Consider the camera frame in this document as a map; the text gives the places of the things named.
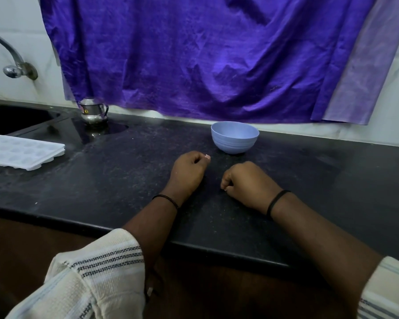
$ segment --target person's left hand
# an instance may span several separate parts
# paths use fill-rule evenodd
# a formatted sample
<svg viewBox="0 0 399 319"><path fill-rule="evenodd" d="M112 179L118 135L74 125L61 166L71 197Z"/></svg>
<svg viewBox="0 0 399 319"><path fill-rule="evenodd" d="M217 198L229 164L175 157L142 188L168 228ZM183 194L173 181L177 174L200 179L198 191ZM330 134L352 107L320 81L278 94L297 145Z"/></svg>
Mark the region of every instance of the person's left hand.
<svg viewBox="0 0 399 319"><path fill-rule="evenodd" d="M198 151L182 154L174 163L170 180L161 194L172 198L180 207L197 189L211 158Z"/></svg>

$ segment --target blue bowl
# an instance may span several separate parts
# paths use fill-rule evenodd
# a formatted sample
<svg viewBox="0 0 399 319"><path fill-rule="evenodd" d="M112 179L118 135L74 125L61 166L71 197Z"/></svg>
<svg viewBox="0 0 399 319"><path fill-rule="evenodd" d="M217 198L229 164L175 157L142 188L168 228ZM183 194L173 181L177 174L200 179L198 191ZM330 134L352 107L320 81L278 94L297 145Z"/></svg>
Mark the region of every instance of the blue bowl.
<svg viewBox="0 0 399 319"><path fill-rule="evenodd" d="M214 144L228 154L239 154L251 149L259 136L259 130L241 122L217 122L211 126Z"/></svg>

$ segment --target white tile wall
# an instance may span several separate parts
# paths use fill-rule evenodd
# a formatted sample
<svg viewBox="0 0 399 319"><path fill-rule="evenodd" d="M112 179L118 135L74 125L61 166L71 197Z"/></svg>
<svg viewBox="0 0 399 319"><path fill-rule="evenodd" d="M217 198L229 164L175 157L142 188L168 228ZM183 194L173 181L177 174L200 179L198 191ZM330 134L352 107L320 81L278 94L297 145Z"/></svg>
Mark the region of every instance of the white tile wall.
<svg viewBox="0 0 399 319"><path fill-rule="evenodd" d="M12 58L0 45L0 99L74 106L65 101L61 70L43 26L38 0L0 0L0 36L10 42L39 73L36 81L24 77L13 80L5 76L2 68L11 64ZM112 106L110 110L194 123L212 123L165 117L154 111L127 110L117 106ZM257 127L274 132L399 145L399 49L369 125L311 123L257 124Z"/></svg>

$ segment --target light purple curtain lining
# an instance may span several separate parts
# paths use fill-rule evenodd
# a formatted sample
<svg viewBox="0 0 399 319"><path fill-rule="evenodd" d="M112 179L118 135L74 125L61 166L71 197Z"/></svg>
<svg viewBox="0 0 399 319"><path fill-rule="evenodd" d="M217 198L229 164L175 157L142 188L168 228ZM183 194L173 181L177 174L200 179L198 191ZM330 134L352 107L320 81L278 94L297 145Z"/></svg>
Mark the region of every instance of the light purple curtain lining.
<svg viewBox="0 0 399 319"><path fill-rule="evenodd" d="M367 125L399 46L399 0L376 0L324 120Z"/></svg>

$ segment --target granite countertop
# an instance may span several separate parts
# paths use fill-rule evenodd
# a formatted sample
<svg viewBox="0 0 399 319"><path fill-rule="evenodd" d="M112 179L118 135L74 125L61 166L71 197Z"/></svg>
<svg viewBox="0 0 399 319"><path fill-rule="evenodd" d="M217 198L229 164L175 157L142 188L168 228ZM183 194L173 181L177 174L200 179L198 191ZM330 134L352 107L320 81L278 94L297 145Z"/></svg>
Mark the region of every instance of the granite countertop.
<svg viewBox="0 0 399 319"><path fill-rule="evenodd" d="M313 271L273 222L219 188L223 172L253 161L283 188L382 254L399 259L399 147L261 132L245 154L213 144L209 125L111 115L86 129L75 113L16 132L64 143L35 171L0 167L0 217L100 236L122 226L167 182L175 159L211 155L204 180L178 214L166 249L247 269Z"/></svg>

